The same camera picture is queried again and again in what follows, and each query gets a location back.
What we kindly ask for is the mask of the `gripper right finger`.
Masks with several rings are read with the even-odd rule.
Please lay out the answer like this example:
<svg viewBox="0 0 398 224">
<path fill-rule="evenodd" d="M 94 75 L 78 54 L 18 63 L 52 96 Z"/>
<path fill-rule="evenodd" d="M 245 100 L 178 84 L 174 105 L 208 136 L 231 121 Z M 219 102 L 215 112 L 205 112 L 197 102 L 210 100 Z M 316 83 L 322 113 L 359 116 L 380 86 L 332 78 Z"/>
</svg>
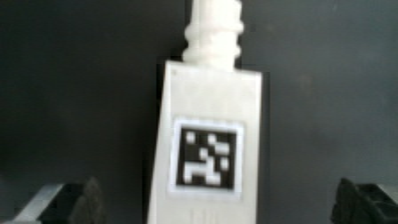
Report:
<svg viewBox="0 0 398 224">
<path fill-rule="evenodd" d="M 332 224 L 398 224 L 398 186 L 341 179 Z"/>
</svg>

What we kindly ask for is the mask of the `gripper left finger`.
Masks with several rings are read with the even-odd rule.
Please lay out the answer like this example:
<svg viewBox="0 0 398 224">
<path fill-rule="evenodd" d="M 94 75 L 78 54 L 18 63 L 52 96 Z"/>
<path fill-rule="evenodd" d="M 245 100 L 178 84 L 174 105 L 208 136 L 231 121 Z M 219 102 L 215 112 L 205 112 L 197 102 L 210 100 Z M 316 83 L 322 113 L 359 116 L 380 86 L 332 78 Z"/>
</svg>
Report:
<svg viewBox="0 0 398 224">
<path fill-rule="evenodd" d="M 98 179 L 45 185 L 11 224 L 107 224 Z"/>
</svg>

